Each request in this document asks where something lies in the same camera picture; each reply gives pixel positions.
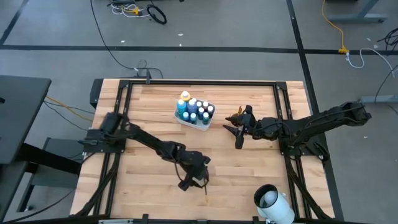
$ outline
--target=yellow cable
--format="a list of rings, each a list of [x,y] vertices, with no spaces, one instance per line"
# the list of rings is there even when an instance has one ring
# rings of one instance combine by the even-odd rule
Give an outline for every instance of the yellow cable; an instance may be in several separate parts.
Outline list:
[[[328,23],[332,27],[334,27],[334,28],[336,28],[337,30],[340,31],[340,33],[341,33],[341,48],[338,49],[338,52],[341,53],[341,54],[346,54],[346,53],[349,52],[349,50],[344,46],[344,32],[339,27],[335,26],[332,22],[330,22],[328,20],[328,18],[326,17],[326,15],[325,15],[325,1],[326,0],[323,0],[323,3],[322,3],[322,15],[323,15],[323,18],[325,18],[325,20],[328,21]]]
[[[52,98],[51,96],[46,96],[46,98],[48,98],[49,100],[52,100],[52,101],[58,103],[59,105],[61,105],[61,106],[63,106],[64,108],[68,109],[70,112],[72,112],[74,115],[80,117],[81,119],[85,119],[85,120],[87,120],[87,121],[93,121],[93,120],[91,120],[91,119],[85,118],[85,117],[83,117],[82,115],[76,113],[74,110],[70,109],[69,106],[67,106],[67,105],[65,105],[64,103],[62,103],[62,102],[60,102],[60,101],[58,101],[58,100]]]

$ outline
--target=gray floor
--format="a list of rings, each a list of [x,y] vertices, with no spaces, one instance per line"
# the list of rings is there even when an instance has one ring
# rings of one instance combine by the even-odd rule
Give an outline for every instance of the gray floor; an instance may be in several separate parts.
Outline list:
[[[11,21],[22,1],[0,1],[0,33]],[[128,19],[111,13],[107,0],[94,0],[98,22],[108,45],[126,46],[215,46],[296,48],[285,1],[201,0],[179,3],[159,1],[169,23]],[[364,1],[329,3],[327,12],[356,12]],[[321,0],[294,0],[294,8],[306,49],[338,49],[340,36],[320,14]],[[398,14],[395,0],[380,1],[374,12],[386,13],[383,24],[342,25],[346,46],[351,50],[372,47],[377,39],[395,29]],[[89,0],[30,0],[6,41],[8,45],[97,45]],[[377,44],[379,49],[384,45]],[[207,78],[247,80],[304,80],[298,54],[241,52],[115,52],[124,64],[134,66],[146,59],[148,66],[161,69],[165,78]],[[307,55],[308,65],[321,110],[363,95],[374,95],[388,73],[378,56],[365,56],[362,70],[351,68],[342,55]],[[394,66],[398,56],[388,57]],[[353,63],[360,63],[353,56]],[[0,73],[52,79],[49,95],[64,103],[92,110],[88,104],[94,78],[134,75],[117,65],[103,51],[0,50]],[[397,93],[398,77],[389,79],[381,94]],[[369,105],[373,119],[360,128],[342,127],[327,133],[345,219],[366,223],[394,222],[398,206],[398,116],[385,105]],[[67,118],[87,128],[89,123],[66,111]],[[42,147],[46,137],[81,139],[85,133],[70,126],[53,111],[42,107],[27,142]],[[38,187],[30,204],[36,209],[58,200],[70,189]],[[65,217],[73,195],[46,213],[32,217]],[[6,219],[15,213],[16,202]]]

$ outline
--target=bottle cap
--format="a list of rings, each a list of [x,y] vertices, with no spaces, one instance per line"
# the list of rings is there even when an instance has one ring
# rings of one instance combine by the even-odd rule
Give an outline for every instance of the bottle cap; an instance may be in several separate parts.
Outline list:
[[[189,93],[187,92],[187,91],[183,91],[182,93],[181,93],[181,95],[182,95],[182,97],[188,97],[189,96]]]

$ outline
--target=wooden table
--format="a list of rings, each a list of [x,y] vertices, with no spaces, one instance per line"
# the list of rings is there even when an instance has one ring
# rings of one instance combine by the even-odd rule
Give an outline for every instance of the wooden table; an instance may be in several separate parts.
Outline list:
[[[118,79],[104,80],[93,128],[99,128],[105,114],[113,110],[118,83]],[[287,86],[294,119],[310,115],[303,83],[287,82]],[[176,102],[184,90],[192,97],[216,105],[209,130],[184,126],[174,118]],[[253,195],[264,184],[275,185],[287,194],[290,202],[285,162],[278,142],[255,141],[248,136],[243,149],[237,150],[234,136],[222,127],[228,124],[225,117],[245,105],[253,107],[257,119],[277,117],[273,90],[268,86],[134,85],[128,112],[130,122],[161,140],[180,142],[187,150],[209,156],[208,195],[194,187],[186,192],[180,190],[172,163],[163,161],[152,149],[127,140],[111,218],[141,218],[148,213],[149,218],[156,219],[252,220],[258,216]],[[79,211],[97,188],[103,157],[98,153],[83,164],[71,213]],[[302,164],[308,191],[325,213],[333,216],[321,162],[314,156],[303,156]],[[298,190],[297,193],[303,217],[302,198]],[[102,199],[102,213],[106,195]]]

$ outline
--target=black desk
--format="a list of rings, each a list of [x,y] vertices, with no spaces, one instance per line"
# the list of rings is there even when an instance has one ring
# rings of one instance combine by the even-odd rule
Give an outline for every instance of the black desk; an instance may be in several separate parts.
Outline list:
[[[0,222],[14,197],[24,172],[44,165],[72,174],[80,163],[24,143],[48,92],[48,78],[0,75]]]

